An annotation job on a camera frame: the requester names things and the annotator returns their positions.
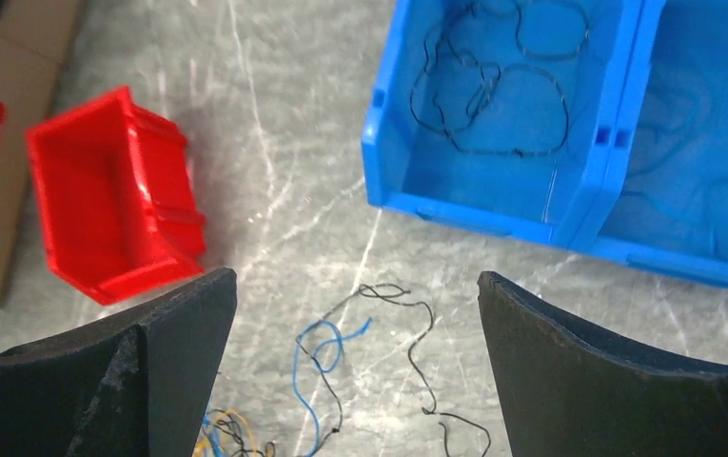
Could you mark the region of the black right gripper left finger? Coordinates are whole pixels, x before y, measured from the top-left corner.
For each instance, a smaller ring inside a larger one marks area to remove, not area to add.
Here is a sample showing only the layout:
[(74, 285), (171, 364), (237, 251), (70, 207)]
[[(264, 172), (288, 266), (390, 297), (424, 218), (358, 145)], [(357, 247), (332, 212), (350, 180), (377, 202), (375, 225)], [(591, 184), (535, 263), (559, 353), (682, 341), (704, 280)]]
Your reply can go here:
[(218, 268), (0, 353), (0, 456), (188, 456), (237, 308)]

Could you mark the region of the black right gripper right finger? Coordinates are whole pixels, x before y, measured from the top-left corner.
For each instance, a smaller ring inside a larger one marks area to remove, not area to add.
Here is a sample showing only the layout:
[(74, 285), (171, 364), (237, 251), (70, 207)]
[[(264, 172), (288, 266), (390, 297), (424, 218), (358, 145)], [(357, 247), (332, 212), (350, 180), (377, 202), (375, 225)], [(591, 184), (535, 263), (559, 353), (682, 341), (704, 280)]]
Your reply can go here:
[(492, 271), (479, 308), (516, 456), (728, 456), (728, 365), (654, 348)]

